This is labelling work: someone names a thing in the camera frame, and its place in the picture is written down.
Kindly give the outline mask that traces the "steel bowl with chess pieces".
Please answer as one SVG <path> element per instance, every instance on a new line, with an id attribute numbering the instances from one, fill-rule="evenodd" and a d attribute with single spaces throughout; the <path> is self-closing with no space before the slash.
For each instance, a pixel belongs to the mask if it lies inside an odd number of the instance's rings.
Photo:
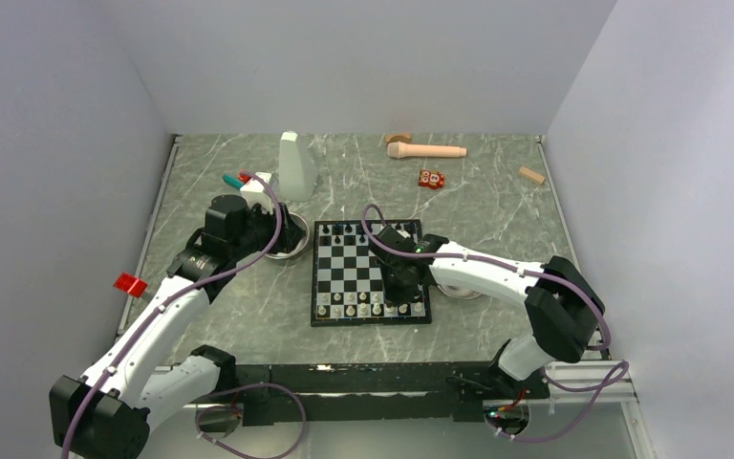
<path id="1" fill-rule="evenodd" d="M 448 285 L 438 285 L 438 289 L 446 296 L 459 300 L 472 300 L 480 297 L 482 294 L 467 288 L 454 287 Z"/>

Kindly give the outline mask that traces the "black and white chessboard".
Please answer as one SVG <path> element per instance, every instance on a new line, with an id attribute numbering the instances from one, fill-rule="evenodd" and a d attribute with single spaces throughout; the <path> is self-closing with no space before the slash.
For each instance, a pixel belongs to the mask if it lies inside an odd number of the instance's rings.
<path id="1" fill-rule="evenodd" d="M 379 260 L 358 220 L 314 223 L 312 327 L 431 321 L 430 295 L 424 286 L 417 288 L 410 302 L 390 302 Z"/>

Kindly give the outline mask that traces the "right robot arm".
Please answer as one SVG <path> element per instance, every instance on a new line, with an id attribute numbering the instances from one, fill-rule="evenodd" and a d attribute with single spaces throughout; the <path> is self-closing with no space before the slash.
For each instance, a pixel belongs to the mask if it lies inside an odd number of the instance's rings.
<path id="1" fill-rule="evenodd" d="M 445 237 L 420 241 L 390 226 L 368 237 L 391 280 L 389 297 L 407 303 L 417 286 L 469 290 L 523 307 L 530 333 L 504 344 L 488 371 L 494 393 L 510 397 L 544 366 L 577 363 L 594 331 L 603 327 L 602 302 L 574 264 L 555 256 L 547 263 L 522 262 L 468 249 Z"/>

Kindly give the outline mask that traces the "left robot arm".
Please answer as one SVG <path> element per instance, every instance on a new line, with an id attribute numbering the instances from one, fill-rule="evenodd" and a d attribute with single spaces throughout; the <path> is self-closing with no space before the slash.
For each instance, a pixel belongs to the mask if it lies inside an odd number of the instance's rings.
<path id="1" fill-rule="evenodd" d="M 295 251 L 306 232 L 269 173 L 240 174 L 237 193 L 215 197 L 140 316 L 80 376 L 60 377 L 50 397 L 61 457 L 137 458 L 153 430 L 185 404 L 228 399 L 240 387 L 234 356 L 210 345 L 163 374 L 157 365 L 224 287 L 262 258 Z"/>

